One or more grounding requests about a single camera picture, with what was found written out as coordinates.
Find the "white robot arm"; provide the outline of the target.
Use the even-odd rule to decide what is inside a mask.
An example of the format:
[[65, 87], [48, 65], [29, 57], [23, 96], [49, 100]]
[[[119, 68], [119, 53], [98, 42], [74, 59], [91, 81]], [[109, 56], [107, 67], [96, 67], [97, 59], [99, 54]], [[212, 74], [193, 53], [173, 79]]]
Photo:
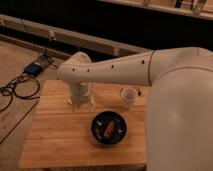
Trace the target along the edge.
[[77, 52], [58, 76], [73, 103], [90, 99], [93, 82], [148, 86], [147, 171], [213, 171], [212, 51], [163, 49], [95, 63]]

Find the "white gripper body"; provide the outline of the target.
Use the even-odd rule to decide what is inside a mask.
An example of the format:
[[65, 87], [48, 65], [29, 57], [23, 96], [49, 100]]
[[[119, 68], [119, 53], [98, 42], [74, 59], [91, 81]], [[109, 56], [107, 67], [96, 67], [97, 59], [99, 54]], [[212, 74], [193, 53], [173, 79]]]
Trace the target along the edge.
[[90, 82], [70, 84], [69, 104], [73, 110], [78, 109], [83, 104], [93, 105], [93, 91]]

